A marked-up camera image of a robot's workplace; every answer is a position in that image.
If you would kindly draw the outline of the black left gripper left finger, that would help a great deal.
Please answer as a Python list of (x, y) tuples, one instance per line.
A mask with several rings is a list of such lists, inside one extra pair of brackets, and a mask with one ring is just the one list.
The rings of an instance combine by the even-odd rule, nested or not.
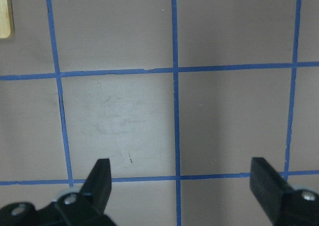
[(109, 159), (98, 159), (79, 191), (70, 191), (37, 210), (30, 202), (0, 209), (2, 226), (114, 226), (104, 214), (112, 190)]

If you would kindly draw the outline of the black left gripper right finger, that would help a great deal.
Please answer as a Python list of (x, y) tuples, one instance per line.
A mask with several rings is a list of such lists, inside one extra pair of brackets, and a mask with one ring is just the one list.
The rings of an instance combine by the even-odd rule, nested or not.
[(319, 194), (290, 185), (263, 157), (253, 157), (250, 190), (274, 226), (317, 226)]

